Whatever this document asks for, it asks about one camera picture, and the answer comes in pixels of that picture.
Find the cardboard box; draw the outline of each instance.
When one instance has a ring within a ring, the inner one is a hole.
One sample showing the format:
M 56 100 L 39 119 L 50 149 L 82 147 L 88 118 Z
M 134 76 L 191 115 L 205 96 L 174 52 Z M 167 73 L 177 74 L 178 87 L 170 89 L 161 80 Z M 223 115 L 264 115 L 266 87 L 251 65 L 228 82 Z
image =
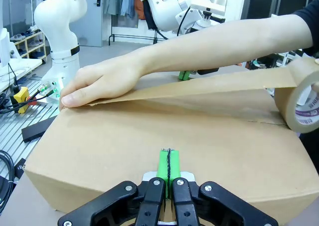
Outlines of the cardboard box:
M 138 88 L 171 76 L 144 77 Z M 319 177 L 296 133 L 265 90 L 136 100 L 64 109 L 25 171 L 44 198 L 69 212 L 116 184 L 139 184 L 159 152 L 180 152 L 180 169 L 215 181 L 289 222 L 319 196 Z

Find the gray door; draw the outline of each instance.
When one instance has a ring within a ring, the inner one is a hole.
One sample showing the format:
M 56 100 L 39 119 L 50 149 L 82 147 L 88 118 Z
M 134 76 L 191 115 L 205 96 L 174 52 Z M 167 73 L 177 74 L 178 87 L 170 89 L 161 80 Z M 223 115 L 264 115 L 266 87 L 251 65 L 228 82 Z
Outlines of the gray door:
M 102 0 L 86 0 L 88 10 L 78 21 L 70 23 L 70 30 L 78 37 L 80 45 L 102 46 Z

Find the black sleeve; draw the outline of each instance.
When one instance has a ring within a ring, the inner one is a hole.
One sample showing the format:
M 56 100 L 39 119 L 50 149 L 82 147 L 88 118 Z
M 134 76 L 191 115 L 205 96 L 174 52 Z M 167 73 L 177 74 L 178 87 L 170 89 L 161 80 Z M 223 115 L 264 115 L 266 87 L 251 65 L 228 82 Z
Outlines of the black sleeve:
M 302 10 L 294 12 L 309 26 L 313 37 L 313 47 L 305 49 L 307 55 L 313 55 L 319 50 L 319 0 L 313 0 Z

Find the yellow device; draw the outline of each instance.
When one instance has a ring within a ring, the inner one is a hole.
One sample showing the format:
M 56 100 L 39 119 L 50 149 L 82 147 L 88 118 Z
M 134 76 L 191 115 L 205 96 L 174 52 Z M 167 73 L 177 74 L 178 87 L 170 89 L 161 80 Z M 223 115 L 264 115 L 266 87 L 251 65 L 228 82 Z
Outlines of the yellow device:
M 12 105 L 25 102 L 28 100 L 28 98 L 29 91 L 27 87 L 21 87 L 21 90 L 17 94 L 10 96 Z M 23 107 L 16 109 L 14 112 L 19 114 L 25 113 L 28 107 L 28 105 L 24 105 Z

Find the orange garment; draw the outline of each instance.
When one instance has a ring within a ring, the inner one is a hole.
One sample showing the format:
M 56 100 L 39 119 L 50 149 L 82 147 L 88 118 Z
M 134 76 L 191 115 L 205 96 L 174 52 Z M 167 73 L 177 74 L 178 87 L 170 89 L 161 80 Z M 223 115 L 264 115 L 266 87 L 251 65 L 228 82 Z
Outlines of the orange garment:
M 140 20 L 145 20 L 143 2 L 141 0 L 134 0 L 134 9 L 138 14 Z

